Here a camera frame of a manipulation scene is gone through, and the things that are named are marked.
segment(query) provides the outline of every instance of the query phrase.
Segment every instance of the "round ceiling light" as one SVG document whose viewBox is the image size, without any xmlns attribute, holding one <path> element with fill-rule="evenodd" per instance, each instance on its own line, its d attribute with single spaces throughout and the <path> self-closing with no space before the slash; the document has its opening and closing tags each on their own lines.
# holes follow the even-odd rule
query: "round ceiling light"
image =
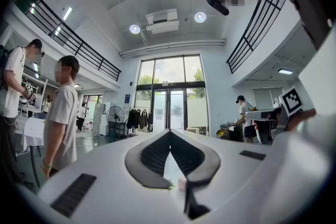
<svg viewBox="0 0 336 224">
<path fill-rule="evenodd" d="M 138 33 L 140 33 L 140 27 L 138 25 L 131 25 L 130 26 L 130 31 L 133 34 L 138 34 Z"/>
<path fill-rule="evenodd" d="M 198 23 L 202 23 L 206 20 L 206 15 L 204 12 L 198 12 L 195 14 L 195 21 Z"/>
</svg>

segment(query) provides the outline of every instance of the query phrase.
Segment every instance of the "chair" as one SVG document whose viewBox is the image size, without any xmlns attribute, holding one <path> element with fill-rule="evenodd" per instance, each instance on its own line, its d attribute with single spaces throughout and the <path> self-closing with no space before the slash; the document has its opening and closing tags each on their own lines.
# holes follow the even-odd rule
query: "chair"
<svg viewBox="0 0 336 224">
<path fill-rule="evenodd" d="M 35 118 L 36 118 L 36 119 L 45 120 L 45 119 L 47 118 L 47 114 L 44 114 L 44 113 L 36 113 Z"/>
</svg>

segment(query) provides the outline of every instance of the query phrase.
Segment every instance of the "black metal railing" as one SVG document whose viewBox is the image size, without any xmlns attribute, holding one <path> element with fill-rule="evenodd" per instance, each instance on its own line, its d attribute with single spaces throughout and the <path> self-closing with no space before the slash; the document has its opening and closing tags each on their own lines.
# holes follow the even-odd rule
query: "black metal railing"
<svg viewBox="0 0 336 224">
<path fill-rule="evenodd" d="M 233 74 L 257 48 L 278 17 L 285 0 L 259 0 L 234 51 L 227 59 Z"/>
<path fill-rule="evenodd" d="M 14 0 L 14 3 L 54 41 L 111 79 L 118 80 L 121 70 L 90 47 L 43 0 Z"/>
</svg>

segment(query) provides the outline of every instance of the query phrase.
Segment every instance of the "black rectangular strip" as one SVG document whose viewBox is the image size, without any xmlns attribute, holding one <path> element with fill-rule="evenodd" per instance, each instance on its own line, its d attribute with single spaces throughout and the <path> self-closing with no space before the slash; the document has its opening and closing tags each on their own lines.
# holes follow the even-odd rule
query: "black rectangular strip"
<svg viewBox="0 0 336 224">
<path fill-rule="evenodd" d="M 51 208 L 70 218 L 72 213 L 78 207 L 96 176 L 81 174 L 52 204 Z"/>
<path fill-rule="evenodd" d="M 253 159 L 258 159 L 260 161 L 263 161 L 264 158 L 266 157 L 266 154 L 252 152 L 252 151 L 242 151 L 239 154 L 242 156 L 253 158 Z"/>
</svg>

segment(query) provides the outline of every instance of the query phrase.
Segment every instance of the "air conditioner unit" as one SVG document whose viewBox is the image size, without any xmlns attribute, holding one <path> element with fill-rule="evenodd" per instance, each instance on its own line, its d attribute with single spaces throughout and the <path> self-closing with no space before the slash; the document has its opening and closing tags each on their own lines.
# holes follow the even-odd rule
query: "air conditioner unit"
<svg viewBox="0 0 336 224">
<path fill-rule="evenodd" d="M 146 30 L 153 34 L 176 31 L 179 28 L 176 8 L 147 14 L 146 19 L 148 22 Z"/>
</svg>

